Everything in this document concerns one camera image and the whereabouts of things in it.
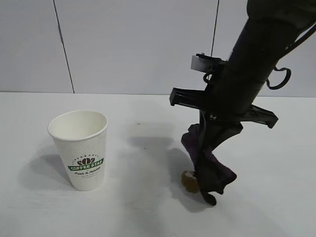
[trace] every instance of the green label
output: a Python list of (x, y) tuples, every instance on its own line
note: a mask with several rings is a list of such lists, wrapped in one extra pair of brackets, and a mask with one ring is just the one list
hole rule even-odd
[(71, 171), (77, 171), (77, 170), (85, 170), (85, 169), (91, 169), (94, 167), (97, 167), (103, 163), (103, 159), (98, 160), (97, 162), (91, 163), (91, 164), (86, 164), (86, 165), (80, 165), (80, 166), (68, 166), (68, 169)]

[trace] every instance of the black cable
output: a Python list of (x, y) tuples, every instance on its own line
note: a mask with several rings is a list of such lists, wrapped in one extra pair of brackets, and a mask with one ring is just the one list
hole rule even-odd
[(270, 81), (269, 81), (269, 79), (267, 79), (267, 86), (268, 86), (268, 88), (270, 90), (279, 90), (279, 89), (281, 89), (282, 87), (284, 87), (288, 83), (288, 81), (291, 78), (292, 72), (291, 72), (291, 70), (289, 68), (280, 68), (280, 69), (278, 69), (277, 67), (275, 67), (274, 70), (277, 71), (277, 72), (286, 71), (285, 78), (279, 85), (270, 86)]
[(316, 31), (316, 24), (309, 29), (302, 37), (300, 37), (297, 41), (295, 41), (292, 45), (290, 45), (280, 56), (283, 58), (286, 54), (296, 49), (300, 44), (302, 44), (305, 40), (307, 40), (313, 33)]

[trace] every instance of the white wall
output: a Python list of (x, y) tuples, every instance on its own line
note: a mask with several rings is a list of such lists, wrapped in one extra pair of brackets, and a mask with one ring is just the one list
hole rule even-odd
[[(246, 20), (247, 0), (220, 0), (213, 56), (227, 59)], [(202, 89), (191, 55), (210, 53), (217, 0), (56, 0), (76, 93), (169, 94)], [(72, 92), (52, 0), (0, 1), (0, 91)], [(281, 90), (316, 96), (316, 35), (278, 67)], [(273, 72), (272, 85), (284, 78)]]
[(0, 91), (72, 92), (52, 0), (0, 1)]
[[(247, 0), (220, 0), (213, 56), (226, 60), (248, 18)], [(289, 83), (280, 90), (269, 90), (264, 86), (260, 95), (316, 97), (316, 35), (311, 36), (301, 46), (285, 56), (277, 64), (278, 68), (292, 70)], [(284, 79), (284, 72), (272, 72), (271, 85)]]
[(217, 0), (56, 0), (76, 93), (204, 88), (191, 56), (210, 52)]

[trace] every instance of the cable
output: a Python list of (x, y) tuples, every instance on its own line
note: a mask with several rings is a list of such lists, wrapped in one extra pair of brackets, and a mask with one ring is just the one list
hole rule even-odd
[(280, 56), (280, 58), (283, 58), (285, 55), (287, 55), (292, 50), (296, 49), (301, 43), (303, 43), (305, 40), (307, 40), (313, 33), (316, 31), (316, 24), (313, 25), (313, 27), (310, 28), (309, 31), (307, 31), (302, 37), (300, 37), (297, 41), (295, 41), (292, 45), (290, 45)]

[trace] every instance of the panel seam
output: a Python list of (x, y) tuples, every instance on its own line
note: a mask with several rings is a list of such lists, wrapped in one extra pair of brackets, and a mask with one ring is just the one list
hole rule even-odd
[(55, 9), (55, 15), (56, 15), (56, 20), (57, 20), (57, 27), (58, 27), (59, 37), (60, 37), (60, 41), (61, 41), (61, 44), (62, 44), (63, 49), (64, 49), (64, 55), (65, 55), (65, 59), (66, 59), (66, 64), (67, 64), (67, 69), (68, 69), (68, 73), (69, 73), (70, 83), (71, 83), (71, 87), (73, 89), (73, 94), (74, 94), (75, 93), (75, 88), (74, 88), (73, 78), (71, 76), (71, 72), (70, 72), (70, 68), (69, 68), (68, 57), (67, 57), (67, 53), (66, 53), (66, 48), (65, 48), (63, 35), (61, 33), (61, 27), (60, 27), (60, 23), (59, 23), (59, 18), (58, 18), (58, 14), (57, 14), (57, 7), (56, 7), (55, 0), (53, 0), (53, 5), (54, 5), (54, 9)]

